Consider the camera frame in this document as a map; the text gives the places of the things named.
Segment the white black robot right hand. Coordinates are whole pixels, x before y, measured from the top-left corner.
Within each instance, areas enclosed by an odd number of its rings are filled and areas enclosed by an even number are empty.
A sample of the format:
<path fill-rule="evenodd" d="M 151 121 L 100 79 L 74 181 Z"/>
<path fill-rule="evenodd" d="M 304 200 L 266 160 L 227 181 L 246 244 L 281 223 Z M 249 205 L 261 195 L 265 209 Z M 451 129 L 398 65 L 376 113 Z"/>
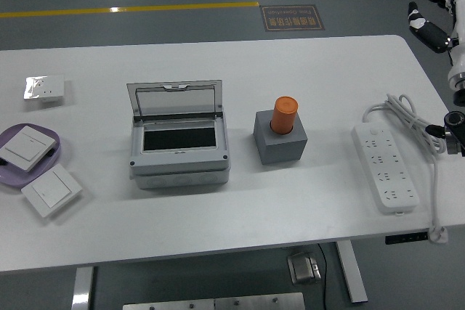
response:
<path fill-rule="evenodd" d="M 464 90 L 464 0 L 430 0 L 446 9 L 453 18 L 453 30 L 446 33 L 443 29 L 427 20 L 415 2 L 408 5 L 408 22 L 411 33 L 433 52 L 447 52 L 451 69 L 448 84 L 452 91 Z"/>

